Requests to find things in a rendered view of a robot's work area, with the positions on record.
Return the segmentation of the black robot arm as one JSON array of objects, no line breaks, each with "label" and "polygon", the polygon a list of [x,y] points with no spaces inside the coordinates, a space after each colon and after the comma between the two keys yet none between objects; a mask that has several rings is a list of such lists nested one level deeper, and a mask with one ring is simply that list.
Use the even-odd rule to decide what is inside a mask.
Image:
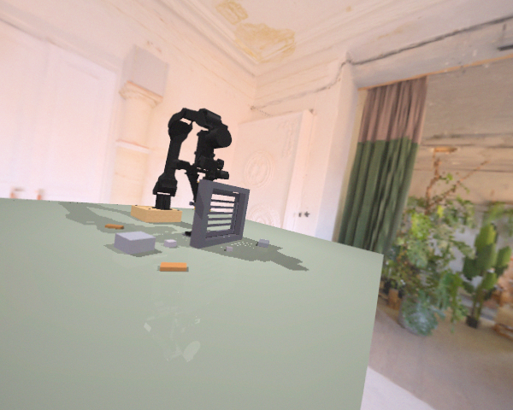
[{"label": "black robot arm", "polygon": [[[190,120],[190,125],[181,119]],[[232,136],[228,130],[228,126],[222,124],[221,117],[218,114],[211,112],[206,108],[200,108],[198,111],[182,108],[180,112],[172,114],[168,121],[168,135],[170,137],[170,144],[168,148],[168,156],[165,163],[164,172],[158,177],[158,180],[152,190],[152,195],[156,195],[156,209],[173,210],[171,209],[171,197],[176,196],[178,190],[178,180],[175,177],[176,169],[170,168],[172,160],[179,159],[182,143],[184,143],[190,132],[193,130],[193,122],[208,131],[201,130],[197,136],[197,146],[208,149],[226,148],[232,142]],[[201,166],[204,169],[216,172],[217,169],[222,170],[224,167],[224,160],[214,156],[211,158],[204,156],[201,151],[195,161],[195,166]],[[159,194],[168,193],[166,194]]]}]

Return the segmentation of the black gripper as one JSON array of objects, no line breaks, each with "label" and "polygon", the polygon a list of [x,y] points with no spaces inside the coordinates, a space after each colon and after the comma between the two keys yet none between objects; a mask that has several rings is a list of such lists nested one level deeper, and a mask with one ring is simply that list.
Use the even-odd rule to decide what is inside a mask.
[{"label": "black gripper", "polygon": [[189,183],[190,183],[190,186],[192,189],[192,194],[194,196],[196,195],[196,191],[197,191],[197,182],[198,182],[198,177],[199,177],[198,173],[205,173],[205,176],[203,176],[202,179],[211,180],[211,181],[214,181],[215,179],[229,179],[229,173],[227,171],[217,170],[216,172],[213,172],[212,170],[209,170],[209,169],[204,170],[204,168],[202,168],[200,165],[195,166],[195,161],[196,161],[196,158],[198,157],[198,154],[200,153],[200,151],[204,156],[207,156],[209,158],[211,158],[211,156],[215,157],[214,150],[204,148],[204,147],[196,147],[196,150],[193,153],[195,155],[194,163],[192,163],[190,165],[189,161],[175,159],[175,160],[172,160],[171,167],[170,167],[170,168],[177,169],[177,170],[181,170],[181,169],[186,170],[186,172],[184,174],[186,174],[186,176],[189,180]]}]

